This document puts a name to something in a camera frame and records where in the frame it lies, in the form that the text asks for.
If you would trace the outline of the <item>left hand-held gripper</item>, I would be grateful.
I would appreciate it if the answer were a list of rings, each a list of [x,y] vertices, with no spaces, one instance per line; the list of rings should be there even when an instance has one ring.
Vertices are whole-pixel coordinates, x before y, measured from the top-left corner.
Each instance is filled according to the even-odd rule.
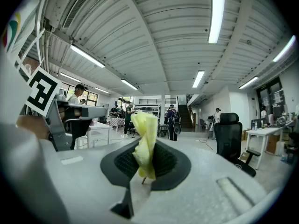
[[[31,94],[25,105],[42,117],[56,151],[70,150],[72,140],[84,136],[93,119],[106,116],[106,108],[68,103],[60,89],[62,83],[41,67],[27,84]]]

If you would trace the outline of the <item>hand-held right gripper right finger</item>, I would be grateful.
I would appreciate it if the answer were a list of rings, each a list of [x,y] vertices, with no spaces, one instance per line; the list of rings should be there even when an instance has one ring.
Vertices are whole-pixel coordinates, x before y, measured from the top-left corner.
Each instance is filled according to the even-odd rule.
[[[137,224],[254,224],[271,208],[270,193],[254,178],[216,153],[166,141],[191,162],[189,175],[174,189],[152,191],[132,217]]]

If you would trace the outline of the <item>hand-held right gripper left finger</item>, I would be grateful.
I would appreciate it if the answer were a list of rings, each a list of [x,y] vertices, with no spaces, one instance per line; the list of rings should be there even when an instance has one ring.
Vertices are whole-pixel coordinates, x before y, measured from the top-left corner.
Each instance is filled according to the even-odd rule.
[[[140,224],[133,178],[114,170],[113,151],[55,151],[15,125],[1,126],[1,172],[25,210],[39,224]]]

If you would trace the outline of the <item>yellow cloth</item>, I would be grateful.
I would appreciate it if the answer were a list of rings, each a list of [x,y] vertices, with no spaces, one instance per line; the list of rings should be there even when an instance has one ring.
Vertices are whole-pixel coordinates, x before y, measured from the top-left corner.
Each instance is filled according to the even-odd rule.
[[[155,180],[156,174],[152,161],[157,138],[157,116],[140,111],[131,117],[131,121],[141,137],[133,152],[139,165],[138,174],[142,178]]]

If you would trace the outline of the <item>person's left hand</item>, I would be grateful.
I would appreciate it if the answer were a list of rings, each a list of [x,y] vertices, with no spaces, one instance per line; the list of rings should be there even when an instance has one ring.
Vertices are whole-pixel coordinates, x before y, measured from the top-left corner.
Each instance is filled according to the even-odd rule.
[[[49,139],[49,128],[46,125],[44,119],[39,116],[20,115],[16,125],[33,132],[38,139]]]

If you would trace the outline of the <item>window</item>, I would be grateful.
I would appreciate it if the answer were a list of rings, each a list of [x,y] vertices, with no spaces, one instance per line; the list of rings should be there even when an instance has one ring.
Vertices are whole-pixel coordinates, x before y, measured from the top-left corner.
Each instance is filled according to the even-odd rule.
[[[59,87],[63,91],[63,94],[66,96],[66,99],[68,99],[73,93],[75,86],[62,83],[62,85]],[[85,91],[82,96],[78,97],[78,101],[80,103],[81,99],[86,100],[86,105],[89,106],[96,106],[97,100],[98,100],[98,95],[95,93],[90,92],[89,90]]]

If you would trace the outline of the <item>white table with metal legs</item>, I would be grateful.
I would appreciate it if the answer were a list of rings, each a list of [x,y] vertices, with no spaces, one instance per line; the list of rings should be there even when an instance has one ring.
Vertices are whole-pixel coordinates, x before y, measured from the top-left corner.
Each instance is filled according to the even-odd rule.
[[[112,126],[110,125],[94,122],[84,136],[76,139],[75,149],[109,145],[111,130]]]

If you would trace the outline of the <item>checkered cloth table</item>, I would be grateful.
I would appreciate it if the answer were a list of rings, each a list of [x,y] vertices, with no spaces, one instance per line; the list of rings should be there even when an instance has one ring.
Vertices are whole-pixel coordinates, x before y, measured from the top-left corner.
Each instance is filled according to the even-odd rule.
[[[125,119],[121,118],[111,118],[109,121],[109,125],[116,128],[116,131],[118,131],[119,128],[124,127],[125,125]]]

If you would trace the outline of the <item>metal storage rack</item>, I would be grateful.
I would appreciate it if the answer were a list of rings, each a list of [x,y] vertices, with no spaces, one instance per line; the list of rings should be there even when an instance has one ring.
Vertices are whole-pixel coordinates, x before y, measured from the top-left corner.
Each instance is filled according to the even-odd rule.
[[[160,119],[161,105],[159,104],[136,104],[134,110],[137,112],[142,111],[146,113],[152,113]]]

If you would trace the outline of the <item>black office chair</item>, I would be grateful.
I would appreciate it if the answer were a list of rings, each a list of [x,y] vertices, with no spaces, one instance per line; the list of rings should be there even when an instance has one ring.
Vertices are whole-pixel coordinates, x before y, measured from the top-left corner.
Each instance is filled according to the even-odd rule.
[[[217,154],[233,163],[251,177],[255,177],[256,171],[249,166],[253,156],[259,157],[261,154],[252,149],[247,149],[248,158],[246,162],[241,161],[241,141],[242,123],[236,113],[223,113],[220,115],[220,122],[214,126]]]

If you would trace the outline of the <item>person's white printed shirt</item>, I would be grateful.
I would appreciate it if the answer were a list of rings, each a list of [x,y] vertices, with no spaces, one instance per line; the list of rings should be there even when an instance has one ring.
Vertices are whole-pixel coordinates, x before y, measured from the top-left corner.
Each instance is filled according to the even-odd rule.
[[[0,124],[14,124],[29,88],[15,67],[25,41],[35,26],[35,12],[17,9],[0,37]]]

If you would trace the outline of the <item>white desk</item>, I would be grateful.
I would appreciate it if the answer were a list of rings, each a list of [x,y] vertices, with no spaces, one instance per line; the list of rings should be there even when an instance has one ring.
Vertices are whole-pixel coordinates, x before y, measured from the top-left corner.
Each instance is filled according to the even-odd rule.
[[[280,151],[281,151],[281,147],[282,147],[283,130],[286,127],[292,126],[294,124],[295,124],[295,121],[290,121],[290,122],[286,123],[284,126],[279,127],[279,128],[264,128],[264,129],[260,128],[258,130],[248,130],[248,131],[246,131],[246,133],[247,133],[246,150],[249,149],[249,141],[250,141],[251,136],[257,136],[257,137],[262,137],[263,138],[262,146],[261,146],[261,153],[260,153],[260,156],[258,157],[258,162],[257,162],[257,165],[255,167],[255,170],[259,169],[259,165],[260,165],[260,162],[262,160],[263,153],[266,152],[266,145],[268,144],[269,136],[273,135],[275,133],[280,134],[280,139],[279,139],[279,142],[278,142],[278,146],[277,146],[276,151],[274,153],[276,156],[279,156]]]

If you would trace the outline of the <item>white pipe bundle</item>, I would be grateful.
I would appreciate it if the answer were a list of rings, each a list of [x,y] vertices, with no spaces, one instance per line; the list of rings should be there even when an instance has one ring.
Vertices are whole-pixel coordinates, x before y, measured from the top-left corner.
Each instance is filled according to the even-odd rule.
[[[45,29],[41,29],[41,23],[42,23],[42,12],[43,12],[43,7],[45,4],[46,0],[40,0],[39,4],[37,6],[36,10],[36,49],[37,49],[37,56],[38,56],[38,61],[39,61],[39,66],[42,65],[42,54],[41,54],[41,45],[40,45],[40,39],[43,36],[43,33]]]

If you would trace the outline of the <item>white ceiling air conditioner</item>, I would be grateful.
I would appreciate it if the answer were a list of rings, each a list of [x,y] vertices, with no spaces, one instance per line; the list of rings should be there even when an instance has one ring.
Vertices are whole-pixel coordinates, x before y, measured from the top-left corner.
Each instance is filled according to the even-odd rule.
[[[72,9],[81,6],[86,0],[46,0],[43,15],[53,28],[63,27]]]

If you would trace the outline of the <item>black double door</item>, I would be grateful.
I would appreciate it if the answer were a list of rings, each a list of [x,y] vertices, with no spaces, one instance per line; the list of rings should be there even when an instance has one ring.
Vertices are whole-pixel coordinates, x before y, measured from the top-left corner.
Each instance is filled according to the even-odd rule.
[[[284,90],[280,78],[274,78],[263,84],[257,90],[260,114],[262,106],[266,106],[267,119],[264,120],[268,125],[274,126],[278,118],[287,113]]]

